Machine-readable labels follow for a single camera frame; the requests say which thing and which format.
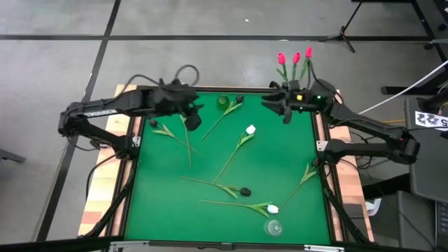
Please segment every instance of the tulip bud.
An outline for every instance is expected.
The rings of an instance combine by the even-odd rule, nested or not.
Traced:
[[[299,52],[296,52],[296,53],[294,54],[293,63],[294,63],[294,64],[297,64],[297,63],[299,63],[299,61],[300,61],[300,53],[299,53]]]
[[[286,56],[284,53],[279,52],[279,56],[277,57],[279,64],[285,64],[286,63]]]
[[[311,46],[309,46],[308,48],[307,48],[307,52],[305,53],[305,57],[306,58],[310,58],[310,57],[313,57],[313,48],[311,47]]]

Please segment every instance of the sticker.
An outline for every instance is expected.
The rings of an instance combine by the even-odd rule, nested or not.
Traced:
[[[84,113],[84,115],[87,117],[96,117],[96,116],[107,116],[107,115],[112,115],[112,114],[116,114],[116,113],[118,113],[118,112],[115,109],[108,109],[108,110],[104,110],[104,111],[95,111],[95,112]]]
[[[448,127],[448,118],[431,113],[415,111],[415,124],[422,127]],[[447,131],[448,128],[436,128],[435,130]]]

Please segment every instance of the gray floor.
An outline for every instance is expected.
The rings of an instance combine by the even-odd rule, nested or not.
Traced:
[[[438,25],[432,1],[420,3],[431,25]],[[0,1],[0,34],[102,35],[112,6],[112,0]],[[355,7],[349,0],[131,0],[122,1],[112,33],[327,35],[337,32]],[[423,36],[424,30],[409,4],[366,3],[347,33]],[[56,130],[59,113],[83,96],[99,43],[0,41],[0,148],[27,157],[24,164],[0,162],[0,243],[32,238],[66,144]],[[277,53],[289,56],[307,46],[314,49],[317,75],[339,88],[354,111],[387,98],[381,86],[411,85],[440,64],[437,53],[422,43],[357,42],[352,54],[336,42],[110,41],[92,99],[112,96],[132,74],[170,80],[182,64],[198,67],[200,85],[266,87],[279,81]],[[190,74],[183,81],[192,80]],[[367,116],[403,119],[403,99]],[[103,127],[106,120],[94,123]],[[76,236],[85,180],[96,159],[95,152],[75,152],[49,239]],[[388,162],[369,173],[387,179],[406,171]]]

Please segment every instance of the green mat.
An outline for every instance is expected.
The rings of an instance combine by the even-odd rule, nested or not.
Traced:
[[[190,145],[205,155],[188,151],[169,136],[153,132],[145,122],[136,180],[129,206],[126,239],[188,242],[247,242],[272,244],[329,244],[326,210],[318,176],[303,183],[277,215],[269,218],[240,206],[201,202],[212,200],[240,204],[273,202],[278,207],[302,178],[307,163],[316,157],[309,113],[295,113],[289,125],[261,105],[260,94],[245,94],[244,103],[224,117],[216,107],[218,93],[200,93],[196,104],[202,124],[189,132]],[[235,100],[236,94],[226,94]],[[177,115],[157,118],[178,138],[186,140]],[[234,155],[218,183],[247,187],[250,197],[233,198],[214,185],[179,178],[187,176],[213,182],[249,125],[255,136]],[[268,220],[277,219],[283,233],[273,237],[264,231]]]

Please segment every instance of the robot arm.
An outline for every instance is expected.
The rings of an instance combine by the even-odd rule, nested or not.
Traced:
[[[283,122],[289,123],[292,111],[319,112],[332,125],[345,125],[384,140],[384,143],[345,143],[331,139],[318,154],[319,158],[331,165],[336,165],[345,155],[366,155],[385,157],[394,162],[409,165],[417,160],[420,144],[404,127],[394,127],[382,122],[358,115],[344,104],[339,103],[334,86],[317,79],[310,89],[300,89],[298,83],[290,87],[280,87],[271,83],[278,92],[263,97],[262,105],[279,115],[284,115]]]
[[[176,113],[186,118],[188,130],[195,130],[201,124],[197,114],[202,105],[193,102],[199,98],[188,84],[174,79],[170,84],[159,80],[157,87],[139,86],[136,90],[120,93],[111,99],[89,102],[73,102],[61,113],[58,132],[64,137],[81,135],[91,139],[95,145],[111,146],[118,159],[131,160],[136,157],[138,148],[130,136],[116,136],[89,123],[89,118],[124,114],[126,116],[147,116],[155,118]]]

